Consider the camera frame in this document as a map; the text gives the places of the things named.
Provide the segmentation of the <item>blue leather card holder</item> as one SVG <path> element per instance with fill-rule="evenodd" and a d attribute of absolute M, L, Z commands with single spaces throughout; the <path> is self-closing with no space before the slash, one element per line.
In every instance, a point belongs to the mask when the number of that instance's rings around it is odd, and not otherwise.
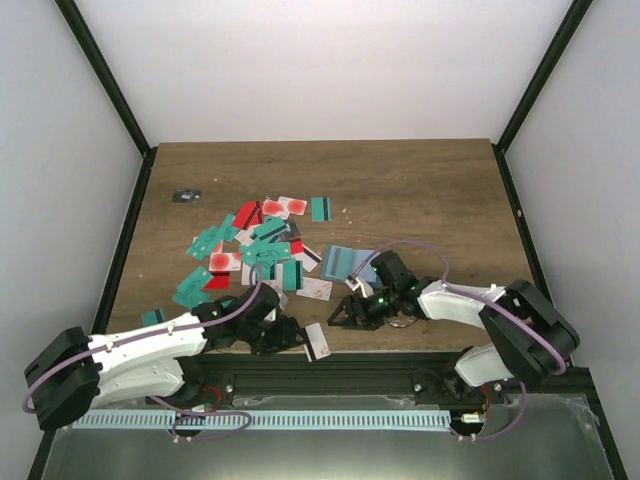
<path fill-rule="evenodd" d="M 371 253 L 372 250 L 329 244 L 325 250 L 320 278 L 344 283 L 347 276 L 353 274 Z"/>

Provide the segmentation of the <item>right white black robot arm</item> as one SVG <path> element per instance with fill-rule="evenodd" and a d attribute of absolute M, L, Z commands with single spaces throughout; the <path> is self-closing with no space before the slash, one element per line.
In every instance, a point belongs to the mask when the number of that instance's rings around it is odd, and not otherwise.
<path fill-rule="evenodd" d="M 457 285 L 444 278 L 419 279 L 392 250 L 369 259 L 380 285 L 359 273 L 346 277 L 352 294 L 343 298 L 328 324 L 373 331 L 403 314 L 414 320 L 447 320 L 483 329 L 490 341 L 462 351 L 443 373 L 447 396 L 465 403 L 481 387 L 515 379 L 537 387 L 561 375 L 580 345 L 573 326 L 541 291 L 526 280 L 507 286 Z"/>

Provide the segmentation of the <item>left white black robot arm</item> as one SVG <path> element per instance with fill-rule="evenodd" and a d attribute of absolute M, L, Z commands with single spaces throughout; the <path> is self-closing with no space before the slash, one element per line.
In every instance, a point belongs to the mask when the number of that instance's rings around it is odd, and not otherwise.
<path fill-rule="evenodd" d="M 116 334 L 60 332 L 25 368 L 22 410 L 41 430 L 55 430 L 89 410 L 136 397 L 196 402 L 203 377 L 186 369 L 188 358 L 243 342 L 253 355 L 271 355 L 308 339 L 284 313 L 282 297 L 257 283 L 240 296 L 198 304 L 178 317 Z"/>

